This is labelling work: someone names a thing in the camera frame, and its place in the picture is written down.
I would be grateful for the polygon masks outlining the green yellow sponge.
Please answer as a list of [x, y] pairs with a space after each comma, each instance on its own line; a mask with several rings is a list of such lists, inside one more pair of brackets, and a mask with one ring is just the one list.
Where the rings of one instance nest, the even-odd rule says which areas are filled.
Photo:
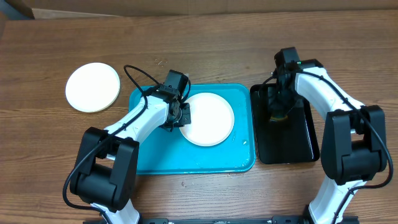
[[270, 122], [280, 122], [280, 121], [285, 121], [288, 118], [287, 115], [283, 114], [272, 114], [270, 117]]

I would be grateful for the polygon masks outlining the white plate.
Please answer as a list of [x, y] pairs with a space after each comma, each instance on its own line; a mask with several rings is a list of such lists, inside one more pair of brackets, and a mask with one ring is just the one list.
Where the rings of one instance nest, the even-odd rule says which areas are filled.
[[69, 77], [65, 96], [71, 107], [84, 113], [105, 110], [117, 99], [121, 89], [120, 77], [105, 63], [82, 65]]
[[234, 112], [223, 97], [214, 93], [198, 93], [187, 103], [191, 123], [180, 128], [186, 140], [197, 146], [210, 147], [228, 138], [234, 127]]

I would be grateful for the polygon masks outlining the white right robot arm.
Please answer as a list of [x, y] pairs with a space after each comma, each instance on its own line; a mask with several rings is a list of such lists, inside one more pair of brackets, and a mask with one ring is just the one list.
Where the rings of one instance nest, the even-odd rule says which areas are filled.
[[300, 60], [294, 47], [281, 49], [274, 61], [276, 87], [267, 103], [271, 121], [286, 119], [298, 100], [307, 100], [325, 121], [320, 152], [325, 178], [305, 222], [343, 223], [357, 191], [380, 189], [392, 180], [384, 112], [349, 96], [318, 60]]

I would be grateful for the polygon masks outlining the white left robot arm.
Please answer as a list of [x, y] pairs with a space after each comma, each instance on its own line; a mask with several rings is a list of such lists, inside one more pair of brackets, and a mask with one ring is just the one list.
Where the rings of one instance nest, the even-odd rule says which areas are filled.
[[157, 128], [171, 132], [190, 124], [190, 89], [188, 76], [170, 70], [163, 83], [142, 90], [139, 104], [117, 123], [87, 129], [63, 186], [64, 202], [98, 212], [103, 223], [139, 223], [131, 202], [139, 146]]

